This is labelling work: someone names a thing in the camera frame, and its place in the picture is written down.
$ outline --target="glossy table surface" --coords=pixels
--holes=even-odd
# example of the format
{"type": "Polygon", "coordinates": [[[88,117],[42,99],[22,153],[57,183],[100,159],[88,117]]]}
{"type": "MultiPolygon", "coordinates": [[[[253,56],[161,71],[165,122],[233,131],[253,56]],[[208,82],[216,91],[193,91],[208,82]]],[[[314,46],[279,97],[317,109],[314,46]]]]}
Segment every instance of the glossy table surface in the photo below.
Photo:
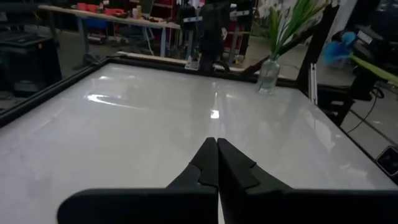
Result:
{"type": "Polygon", "coordinates": [[[2,223],[55,223],[84,189],[166,187],[207,137],[294,188],[396,188],[298,90],[108,64],[0,130],[2,223]]]}

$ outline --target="green leaf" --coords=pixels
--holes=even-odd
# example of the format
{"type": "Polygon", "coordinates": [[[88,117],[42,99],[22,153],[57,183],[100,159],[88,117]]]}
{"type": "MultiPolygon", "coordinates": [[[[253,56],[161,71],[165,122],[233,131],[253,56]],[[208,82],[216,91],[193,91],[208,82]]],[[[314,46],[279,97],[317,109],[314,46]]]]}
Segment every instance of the green leaf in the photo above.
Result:
{"type": "Polygon", "coordinates": [[[275,51],[279,51],[289,37],[294,35],[308,22],[310,18],[319,13],[323,8],[325,8],[325,6],[327,6],[327,3],[317,6],[317,2],[314,0],[298,0],[294,6],[291,20],[283,34],[283,37],[275,48],[275,51]]]}
{"type": "Polygon", "coordinates": [[[364,61],[357,56],[351,55],[351,58],[356,63],[358,63],[358,65],[368,69],[369,71],[373,72],[375,75],[392,82],[395,86],[398,86],[398,77],[397,76],[395,76],[395,75],[393,75],[375,65],[372,65],[371,63],[364,61]]]}

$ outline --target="blue object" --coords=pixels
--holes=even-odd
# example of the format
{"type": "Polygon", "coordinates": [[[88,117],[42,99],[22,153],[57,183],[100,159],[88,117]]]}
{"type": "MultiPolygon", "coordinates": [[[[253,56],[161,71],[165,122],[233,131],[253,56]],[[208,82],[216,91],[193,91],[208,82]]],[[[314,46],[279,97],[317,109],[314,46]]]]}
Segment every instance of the blue object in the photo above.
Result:
{"type": "Polygon", "coordinates": [[[85,19],[86,27],[92,29],[107,29],[108,23],[101,19],[85,19]]]}
{"type": "Polygon", "coordinates": [[[353,32],[347,32],[341,37],[342,41],[332,41],[325,47],[323,59],[327,64],[338,62],[339,60],[349,58],[352,53],[352,43],[356,39],[353,32]]]}

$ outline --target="black metal frame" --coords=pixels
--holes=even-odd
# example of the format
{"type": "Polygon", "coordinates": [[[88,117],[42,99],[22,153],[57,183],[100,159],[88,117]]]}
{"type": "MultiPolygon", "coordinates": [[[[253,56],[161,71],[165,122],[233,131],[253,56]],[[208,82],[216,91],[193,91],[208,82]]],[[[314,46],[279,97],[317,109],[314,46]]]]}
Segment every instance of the black metal frame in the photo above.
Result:
{"type": "MultiPolygon", "coordinates": [[[[72,75],[71,77],[64,79],[52,86],[47,87],[46,89],[32,95],[29,99],[20,102],[14,107],[0,111],[0,128],[7,125],[11,121],[19,118],[23,114],[28,111],[34,109],[36,106],[39,106],[41,103],[51,99],[53,96],[59,94],[63,90],[66,90],[70,86],[74,85],[78,81],[87,77],[91,73],[99,70],[101,67],[107,65],[108,63],[118,63],[123,65],[132,65],[138,67],[145,68],[155,68],[159,70],[166,70],[170,72],[178,72],[184,73],[188,75],[199,75],[203,77],[212,77],[212,78],[222,78],[226,80],[234,80],[239,82],[248,82],[248,83],[256,83],[256,77],[242,77],[240,75],[231,73],[231,72],[223,72],[216,71],[214,73],[205,73],[201,71],[194,70],[186,70],[184,64],[181,63],[172,63],[172,62],[161,62],[157,60],[151,60],[146,58],[128,58],[123,55],[115,55],[111,57],[107,57],[100,61],[97,65],[90,65],[86,69],[72,75]]],[[[277,81],[278,86],[295,88],[295,82],[293,80],[280,78],[277,81]]]]}
{"type": "MultiPolygon", "coordinates": [[[[27,112],[29,112],[30,110],[39,106],[40,104],[44,103],[45,101],[51,99],[52,97],[59,94],[63,90],[66,90],[70,86],[72,86],[75,83],[77,83],[78,81],[84,79],[85,77],[92,74],[93,72],[99,70],[101,67],[105,66],[108,63],[119,63],[119,64],[124,64],[124,65],[138,66],[138,67],[155,68],[155,69],[166,70],[166,71],[170,71],[170,72],[184,73],[187,75],[199,75],[199,76],[203,76],[203,77],[222,78],[222,79],[233,80],[233,81],[238,81],[238,82],[247,82],[247,83],[256,83],[257,82],[257,77],[254,75],[244,76],[241,73],[225,72],[225,71],[220,71],[220,70],[215,71],[214,73],[205,73],[205,72],[201,72],[201,71],[186,70],[184,67],[184,64],[177,63],[177,62],[173,63],[173,62],[161,61],[161,63],[159,63],[158,60],[152,60],[152,59],[146,59],[146,58],[131,58],[131,57],[127,57],[125,55],[115,55],[115,56],[107,57],[107,58],[103,59],[102,61],[100,61],[99,64],[91,65],[91,66],[87,67],[86,69],[72,75],[71,77],[64,79],[52,86],[49,86],[48,88],[32,95],[28,100],[22,101],[19,104],[15,105],[14,107],[12,107],[8,110],[0,111],[0,128],[9,124],[10,122],[14,121],[15,119],[21,117],[22,115],[26,114],[27,112]]],[[[284,79],[284,78],[278,78],[277,86],[300,89],[299,86],[297,85],[296,81],[284,79]]],[[[318,91],[319,91],[319,96],[320,96],[320,105],[322,105],[322,102],[326,102],[325,104],[329,105],[332,103],[332,101],[351,100],[350,98],[347,98],[346,91],[341,90],[336,87],[333,87],[333,86],[320,85],[318,88],[318,91]]],[[[329,105],[329,106],[324,107],[322,109],[322,111],[332,120],[336,116],[334,114],[329,114],[329,113],[332,113],[333,111],[340,111],[340,113],[338,113],[338,116],[337,116],[338,120],[337,121],[334,120],[334,122],[337,124],[337,126],[340,126],[338,124],[339,121],[342,122],[343,118],[346,115],[345,111],[348,112],[348,110],[349,110],[349,108],[341,109],[341,107],[344,107],[344,105],[343,106],[329,105]]],[[[366,153],[366,151],[358,143],[356,143],[352,138],[350,138],[350,139],[364,153],[366,153]]]]}

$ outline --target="table leg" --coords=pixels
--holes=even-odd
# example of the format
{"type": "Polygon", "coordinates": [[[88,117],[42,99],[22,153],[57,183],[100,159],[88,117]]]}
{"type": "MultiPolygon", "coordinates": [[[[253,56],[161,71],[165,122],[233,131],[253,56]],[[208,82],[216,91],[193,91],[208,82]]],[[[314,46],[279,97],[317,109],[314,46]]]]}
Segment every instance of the table leg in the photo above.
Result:
{"type": "Polygon", "coordinates": [[[162,43],[160,45],[160,56],[164,57],[166,53],[166,28],[162,29],[162,43]]]}
{"type": "Polygon", "coordinates": [[[86,66],[97,65],[100,63],[98,58],[90,54],[90,46],[88,45],[88,38],[87,38],[87,29],[83,21],[83,18],[77,17],[77,25],[79,28],[80,37],[82,38],[83,41],[84,52],[83,52],[82,64],[73,67],[74,70],[80,70],[82,68],[85,68],[86,66]]]}
{"type": "Polygon", "coordinates": [[[49,24],[50,24],[50,32],[54,40],[54,43],[57,47],[59,47],[60,42],[58,40],[57,31],[55,30],[54,13],[52,11],[49,11],[49,24]]]}
{"type": "Polygon", "coordinates": [[[188,31],[188,50],[187,50],[187,58],[192,56],[192,47],[193,47],[193,31],[188,31]]]}
{"type": "Polygon", "coordinates": [[[182,38],[183,38],[183,33],[182,30],[178,30],[178,43],[177,46],[181,46],[182,45],[182,38]]]}
{"type": "Polygon", "coordinates": [[[85,50],[83,54],[87,54],[90,52],[90,46],[88,45],[88,39],[87,39],[87,29],[83,19],[80,17],[77,17],[77,26],[79,28],[79,34],[83,41],[83,48],[85,50]]]}
{"type": "Polygon", "coordinates": [[[234,63],[234,57],[235,57],[235,48],[236,48],[236,43],[238,41],[238,32],[239,32],[239,27],[235,27],[234,31],[234,37],[232,38],[232,45],[229,50],[229,57],[228,57],[228,65],[232,66],[234,63]]]}

